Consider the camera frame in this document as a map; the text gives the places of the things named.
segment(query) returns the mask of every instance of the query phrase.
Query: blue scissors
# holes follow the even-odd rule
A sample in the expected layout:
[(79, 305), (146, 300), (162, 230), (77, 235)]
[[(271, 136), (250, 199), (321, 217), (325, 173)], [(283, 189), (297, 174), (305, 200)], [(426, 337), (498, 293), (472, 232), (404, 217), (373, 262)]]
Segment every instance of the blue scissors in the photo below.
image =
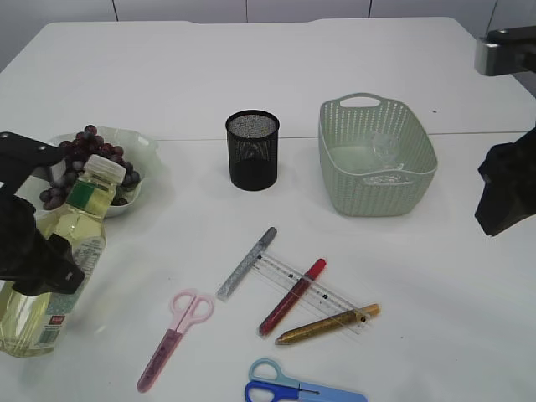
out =
[[(255, 375), (255, 370), (267, 364), (276, 371), (274, 379), (266, 379)], [(245, 386), (244, 396), (247, 402), (253, 402), (250, 398), (252, 389), (263, 389), (274, 395), (271, 402), (278, 400), (301, 400), (304, 402), (367, 402), (361, 394), (343, 391), (336, 388), (322, 387), (316, 384), (303, 383), (297, 379), (286, 377), (281, 372), (281, 367), (269, 358), (261, 358), (254, 362), (250, 368), (250, 382)]]

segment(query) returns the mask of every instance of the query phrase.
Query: light green basket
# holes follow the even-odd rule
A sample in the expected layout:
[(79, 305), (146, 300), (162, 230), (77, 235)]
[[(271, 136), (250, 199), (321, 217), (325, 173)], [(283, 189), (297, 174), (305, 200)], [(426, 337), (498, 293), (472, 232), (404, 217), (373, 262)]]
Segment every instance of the light green basket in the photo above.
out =
[[(359, 97), (379, 104), (341, 105)], [(437, 169), (430, 138), (410, 108), (372, 94), (324, 102), (318, 141), (324, 183), (341, 214), (407, 214), (419, 203)]]

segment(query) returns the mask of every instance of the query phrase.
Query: scissors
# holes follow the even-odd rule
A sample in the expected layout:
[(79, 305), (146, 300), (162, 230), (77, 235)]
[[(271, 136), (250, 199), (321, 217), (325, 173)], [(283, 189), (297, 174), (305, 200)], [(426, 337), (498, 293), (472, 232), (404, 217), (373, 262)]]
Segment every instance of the scissors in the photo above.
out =
[[(274, 379), (267, 379), (255, 375), (255, 370), (267, 364), (276, 371)], [(321, 385), (304, 383), (297, 379), (286, 377), (279, 365), (268, 358), (261, 358), (254, 362), (250, 368), (250, 382), (245, 386), (245, 400), (253, 402), (250, 399), (252, 389), (263, 389), (270, 391), (274, 398), (271, 402), (279, 400), (301, 400), (308, 402), (367, 402), (361, 394), (343, 391), (342, 389), (322, 387)]]
[[(178, 300), (182, 297), (189, 297), (188, 305), (185, 308), (178, 306)], [(196, 315), (195, 311), (201, 302), (207, 303), (209, 309), (204, 314)], [(173, 313), (173, 320), (137, 382), (136, 388), (139, 392), (147, 392), (152, 387), (186, 331), (193, 324), (205, 322), (212, 316), (214, 298), (209, 295), (198, 295), (198, 291), (195, 289), (187, 289), (180, 291), (171, 299), (169, 308)]]

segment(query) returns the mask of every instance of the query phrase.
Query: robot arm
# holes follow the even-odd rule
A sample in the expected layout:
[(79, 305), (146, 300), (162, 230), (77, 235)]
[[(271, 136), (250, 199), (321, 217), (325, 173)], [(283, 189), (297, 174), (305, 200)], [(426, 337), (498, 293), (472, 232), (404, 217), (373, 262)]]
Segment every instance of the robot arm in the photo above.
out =
[(60, 177), (63, 159), (56, 147), (0, 133), (0, 280), (13, 281), (13, 289), (26, 296), (72, 294), (85, 277), (69, 242), (56, 234), (46, 240), (35, 226), (33, 205), (14, 195), (30, 175)]
[[(488, 33), (477, 43), (475, 68), (484, 75), (536, 72), (536, 27)], [(536, 214), (536, 128), (492, 147), (478, 172), (485, 188), (475, 216), (486, 235)]]

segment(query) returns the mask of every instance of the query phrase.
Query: clear plastic ruler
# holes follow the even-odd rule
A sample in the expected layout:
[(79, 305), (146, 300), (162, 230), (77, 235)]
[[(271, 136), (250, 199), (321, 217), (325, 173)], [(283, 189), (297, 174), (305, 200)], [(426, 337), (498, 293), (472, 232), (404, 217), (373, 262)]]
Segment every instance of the clear plastic ruler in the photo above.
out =
[[(257, 272), (265, 278), (273, 281), (284, 290), (289, 291), (300, 280), (304, 279), (311, 282), (311, 285), (301, 296), (300, 302), (305, 302), (311, 307), (314, 307), (324, 317), (332, 317), (342, 312), (349, 310), (357, 310), (358, 308), (342, 297), (337, 296), (334, 292), (329, 291), (323, 286), (320, 286), (315, 281), (307, 278), (300, 272), (294, 270), (290, 266), (280, 262), (274, 256), (268, 253), (261, 253), (257, 257), (257, 261), (253, 264), (253, 272)], [(345, 326), (347, 329), (359, 334), (363, 324), (356, 322), (353, 325)]]

